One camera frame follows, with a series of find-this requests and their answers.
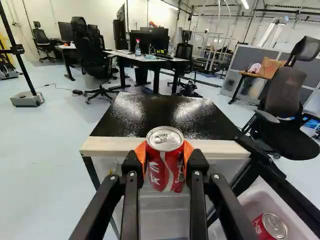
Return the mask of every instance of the chair wheel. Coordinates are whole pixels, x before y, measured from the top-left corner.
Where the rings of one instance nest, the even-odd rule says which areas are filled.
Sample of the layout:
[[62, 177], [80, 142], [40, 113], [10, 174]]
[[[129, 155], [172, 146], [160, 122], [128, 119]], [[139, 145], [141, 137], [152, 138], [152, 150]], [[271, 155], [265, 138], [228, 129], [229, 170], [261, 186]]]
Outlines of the chair wheel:
[[281, 156], [280, 155], [272, 155], [273, 157], [274, 157], [274, 159], [279, 159], [279, 158], [281, 158]]

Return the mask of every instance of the keyboard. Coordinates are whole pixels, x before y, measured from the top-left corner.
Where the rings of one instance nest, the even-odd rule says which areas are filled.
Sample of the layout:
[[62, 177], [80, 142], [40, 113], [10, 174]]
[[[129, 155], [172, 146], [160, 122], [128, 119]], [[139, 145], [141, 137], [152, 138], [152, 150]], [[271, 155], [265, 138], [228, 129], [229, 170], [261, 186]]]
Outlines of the keyboard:
[[174, 59], [172, 56], [156, 53], [155, 56], [161, 59]]

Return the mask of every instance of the soda can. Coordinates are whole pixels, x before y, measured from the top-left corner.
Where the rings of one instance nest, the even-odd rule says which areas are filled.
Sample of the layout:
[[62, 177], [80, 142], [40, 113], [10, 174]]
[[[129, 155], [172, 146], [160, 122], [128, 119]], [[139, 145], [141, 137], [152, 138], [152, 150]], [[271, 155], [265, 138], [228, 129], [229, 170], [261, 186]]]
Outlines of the soda can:
[[273, 213], [262, 213], [252, 221], [252, 225], [260, 240], [286, 240], [288, 228]]
[[145, 151], [152, 187], [159, 192], [180, 193], [185, 184], [183, 134], [171, 126], [158, 126], [147, 133]]

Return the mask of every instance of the orange gripper pad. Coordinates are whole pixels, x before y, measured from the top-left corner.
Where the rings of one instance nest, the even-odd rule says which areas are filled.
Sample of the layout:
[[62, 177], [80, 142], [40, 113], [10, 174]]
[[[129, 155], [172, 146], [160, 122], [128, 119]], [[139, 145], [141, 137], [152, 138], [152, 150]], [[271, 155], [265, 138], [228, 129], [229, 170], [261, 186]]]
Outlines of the orange gripper pad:
[[186, 140], [184, 140], [184, 149], [183, 149], [183, 174], [184, 177], [187, 177], [187, 162], [194, 151], [194, 147]]
[[138, 161], [141, 163], [142, 166], [142, 172], [143, 172], [143, 179], [145, 178], [146, 174], [146, 140], [144, 140], [142, 143], [140, 143], [134, 150], [136, 156], [138, 157]]

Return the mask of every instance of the pull tab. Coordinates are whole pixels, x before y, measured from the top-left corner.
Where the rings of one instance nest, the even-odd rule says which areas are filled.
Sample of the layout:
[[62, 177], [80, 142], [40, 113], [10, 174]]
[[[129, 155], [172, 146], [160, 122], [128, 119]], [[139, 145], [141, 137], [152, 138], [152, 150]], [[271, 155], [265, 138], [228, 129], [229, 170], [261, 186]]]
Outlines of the pull tab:
[[165, 142], [172, 142], [172, 139], [170, 138], [169, 134], [166, 132], [160, 133], [156, 136], [154, 136], [154, 143], [155, 144], [162, 144]]

